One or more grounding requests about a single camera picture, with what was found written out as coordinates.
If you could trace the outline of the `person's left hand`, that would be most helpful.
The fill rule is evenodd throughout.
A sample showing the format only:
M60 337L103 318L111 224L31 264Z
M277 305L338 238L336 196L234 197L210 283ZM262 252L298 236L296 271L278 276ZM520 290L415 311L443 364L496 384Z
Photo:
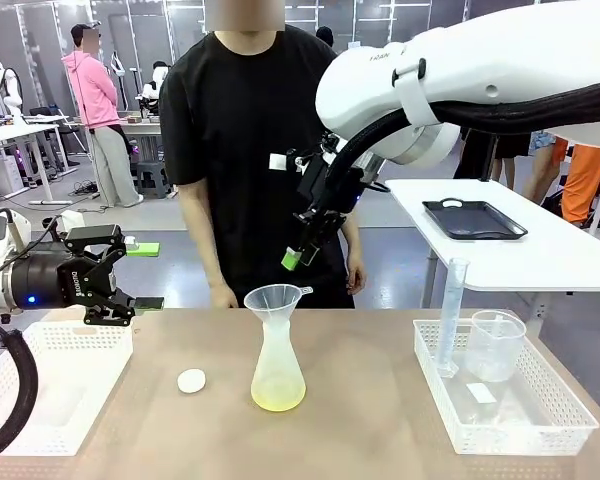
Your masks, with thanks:
M347 293L351 296L361 292L367 282L368 274L363 263L353 263L348 265L347 275Z

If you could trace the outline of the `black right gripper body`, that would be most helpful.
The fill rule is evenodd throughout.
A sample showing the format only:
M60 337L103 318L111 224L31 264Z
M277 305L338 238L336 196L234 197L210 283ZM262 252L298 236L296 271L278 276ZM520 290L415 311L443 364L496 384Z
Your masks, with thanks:
M343 225L366 189L376 187L376 156L365 151L345 173L329 180L331 164L347 141L335 133L323 133L305 150L292 150L292 169L301 174L298 193L309 206L297 217L304 223Z

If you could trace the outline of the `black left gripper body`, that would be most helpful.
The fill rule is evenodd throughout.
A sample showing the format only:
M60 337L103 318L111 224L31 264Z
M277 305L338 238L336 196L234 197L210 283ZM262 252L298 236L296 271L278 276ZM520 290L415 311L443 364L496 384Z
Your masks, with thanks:
M11 266L10 299L20 309L111 309L116 294L113 265L118 260L115 246L99 253L57 243L34 248Z

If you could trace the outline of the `person's right hand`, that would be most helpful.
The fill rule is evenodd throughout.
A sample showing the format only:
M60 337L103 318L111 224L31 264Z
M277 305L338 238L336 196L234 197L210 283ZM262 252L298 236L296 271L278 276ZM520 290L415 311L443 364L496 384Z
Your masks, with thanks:
M210 286L211 305L218 309L238 308L239 302L233 290L224 282Z

